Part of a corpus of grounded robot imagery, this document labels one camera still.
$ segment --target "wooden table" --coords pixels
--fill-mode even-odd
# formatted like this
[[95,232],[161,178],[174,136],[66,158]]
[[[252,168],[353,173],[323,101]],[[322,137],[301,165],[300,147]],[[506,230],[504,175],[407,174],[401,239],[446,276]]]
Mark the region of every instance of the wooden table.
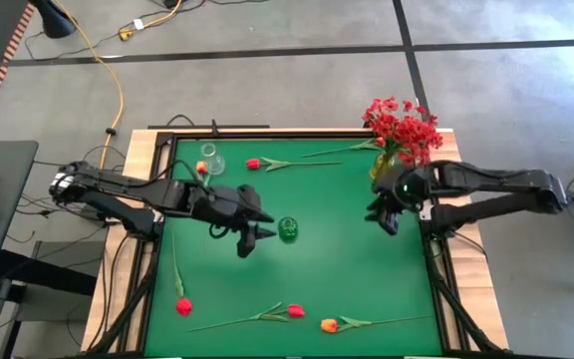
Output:
[[[254,129],[254,130],[220,130],[221,133],[240,133],[240,132],[335,132],[335,133],[355,133],[367,131],[362,129]],[[154,154],[156,148],[156,141],[159,134],[162,133],[180,133],[180,134],[207,134],[211,130],[208,129],[186,129],[186,130],[136,130],[133,131],[128,155],[124,167],[123,174],[125,176],[147,180],[150,178],[152,171],[152,164],[155,161]],[[443,135],[443,146],[434,151],[431,158],[433,160],[452,160],[460,161],[455,135],[452,130],[440,130]],[[160,151],[160,158],[158,161],[165,164],[167,161],[169,145],[164,145]],[[445,200],[451,204],[462,205],[469,202],[469,197],[460,197],[456,199]],[[479,230],[476,224],[468,224],[459,230],[460,233],[468,236],[469,238],[482,245]],[[133,263],[136,255],[137,242],[129,239],[121,248],[121,252],[117,253],[119,244],[125,237],[126,232],[122,226],[113,226],[108,232],[106,241],[106,256],[105,256],[105,276],[107,290],[110,290],[110,264],[117,256],[116,270],[114,274],[113,284],[113,297],[109,306],[109,313],[107,317],[110,324],[123,309],[129,288],[129,282],[132,274]],[[486,333],[491,341],[500,347],[506,348],[507,342],[504,334],[499,309],[495,299],[495,292],[490,278],[488,265],[483,254],[478,249],[470,244],[453,238],[449,241],[450,256],[452,258],[452,266],[457,283],[457,289],[460,301],[466,308],[471,317],[475,320],[477,325]],[[150,248],[145,248],[145,253],[148,253]],[[144,256],[140,275],[143,275],[147,266],[148,255]],[[88,349],[91,345],[99,326],[102,325],[102,318],[104,312],[104,295],[102,280],[97,280],[97,287],[93,297],[92,306],[90,309],[90,316],[86,326],[84,340],[82,342],[82,350]],[[446,321],[446,332],[451,349],[459,349],[459,339],[457,336],[455,319],[452,311],[442,300],[444,308],[444,317]],[[130,326],[130,331],[127,337],[126,350],[136,350],[138,344],[138,333],[142,321],[142,306],[143,301],[135,310],[133,319]]]

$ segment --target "small glass cup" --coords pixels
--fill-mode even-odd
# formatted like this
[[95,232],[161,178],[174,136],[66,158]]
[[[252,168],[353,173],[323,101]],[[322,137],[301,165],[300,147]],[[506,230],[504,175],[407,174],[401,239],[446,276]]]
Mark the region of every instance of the small glass cup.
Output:
[[212,143],[204,144],[200,147],[205,170],[208,174],[218,176],[225,171],[225,159],[216,152],[216,145]]

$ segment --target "green mat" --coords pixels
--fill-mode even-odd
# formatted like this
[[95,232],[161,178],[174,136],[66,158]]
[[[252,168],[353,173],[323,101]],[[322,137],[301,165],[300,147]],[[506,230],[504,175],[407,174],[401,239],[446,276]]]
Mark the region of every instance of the green mat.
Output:
[[[311,159],[301,155],[354,145],[362,140],[217,141],[225,172],[211,183],[248,183],[261,196],[275,223],[292,216],[299,236],[285,244],[262,239],[246,259],[236,256],[238,234],[212,239],[207,223],[168,219],[160,251],[146,356],[332,356],[440,354],[431,290],[418,220],[405,214],[397,236],[365,222],[373,200],[369,168],[374,151],[350,151]],[[192,166],[201,141],[183,140],[177,159]],[[340,161],[341,165],[249,171],[245,161]],[[178,179],[189,179],[178,166]],[[176,295],[171,252],[175,231],[177,261],[193,311],[174,310]],[[187,332],[187,329],[241,319],[282,301],[298,303],[306,316],[289,323],[254,321]],[[361,320],[426,316],[403,323],[327,334],[320,320],[340,315]]]

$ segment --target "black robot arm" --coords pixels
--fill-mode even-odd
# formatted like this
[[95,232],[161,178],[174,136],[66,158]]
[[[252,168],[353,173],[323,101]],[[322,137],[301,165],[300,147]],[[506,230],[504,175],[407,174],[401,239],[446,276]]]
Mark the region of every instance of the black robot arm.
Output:
[[367,220],[377,221],[391,235],[397,232],[398,214],[404,209],[419,211],[427,199],[475,191],[507,193],[462,206],[437,203],[430,212],[433,234],[449,234],[465,223],[521,210],[558,213],[568,204],[560,180],[546,171],[483,170],[451,161],[416,169],[390,169],[376,179],[372,190],[378,198],[368,207]]
[[[170,217],[192,218],[211,223],[210,234],[220,237],[227,231],[240,231],[238,255],[246,257],[257,239],[275,235],[250,221],[273,222],[263,212],[260,196],[250,185],[237,189],[224,185],[204,186],[198,179],[135,179],[100,170],[86,162],[74,162],[59,168],[50,185],[50,195],[57,204],[83,202],[108,217],[119,219],[133,236],[157,240],[160,225],[154,211]],[[117,197],[143,202],[134,208]],[[223,227],[220,234],[213,228]]]

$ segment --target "black desk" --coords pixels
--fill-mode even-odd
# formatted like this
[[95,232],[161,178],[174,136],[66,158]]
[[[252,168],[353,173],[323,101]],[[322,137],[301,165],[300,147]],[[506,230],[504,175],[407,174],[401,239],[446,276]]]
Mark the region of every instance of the black desk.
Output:
[[0,142],[0,279],[92,296],[97,278],[1,248],[38,147],[34,141]]

